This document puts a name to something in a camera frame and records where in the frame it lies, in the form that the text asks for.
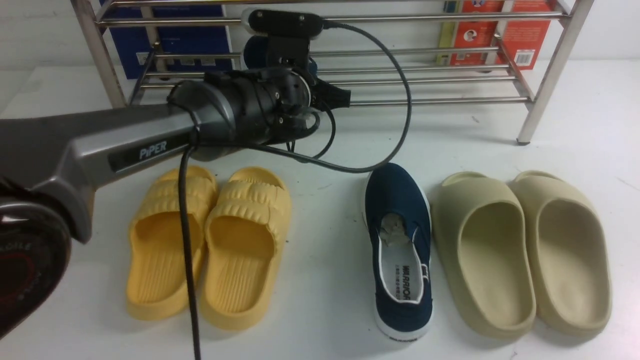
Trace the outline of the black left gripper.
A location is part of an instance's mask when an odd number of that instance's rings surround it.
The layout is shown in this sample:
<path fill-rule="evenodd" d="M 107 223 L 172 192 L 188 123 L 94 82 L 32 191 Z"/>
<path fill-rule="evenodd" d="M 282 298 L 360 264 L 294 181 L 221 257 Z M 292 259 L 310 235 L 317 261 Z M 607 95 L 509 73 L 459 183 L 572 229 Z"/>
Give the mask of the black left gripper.
<path fill-rule="evenodd" d="M 351 105 L 352 92 L 297 67 L 215 71 L 204 75 L 227 125 L 220 141 L 276 145 L 313 135 L 321 114 Z"/>

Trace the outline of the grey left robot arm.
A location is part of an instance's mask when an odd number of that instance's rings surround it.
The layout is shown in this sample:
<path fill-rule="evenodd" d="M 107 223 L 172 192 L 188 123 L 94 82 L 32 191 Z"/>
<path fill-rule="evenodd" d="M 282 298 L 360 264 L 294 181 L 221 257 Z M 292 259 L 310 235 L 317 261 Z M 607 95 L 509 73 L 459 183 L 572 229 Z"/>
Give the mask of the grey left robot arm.
<path fill-rule="evenodd" d="M 1 335 L 53 293 L 71 241 L 92 236 L 95 193 L 194 145 L 195 160 L 311 136 L 351 92 L 301 68 L 215 71 L 164 104 L 1 121 Z"/>

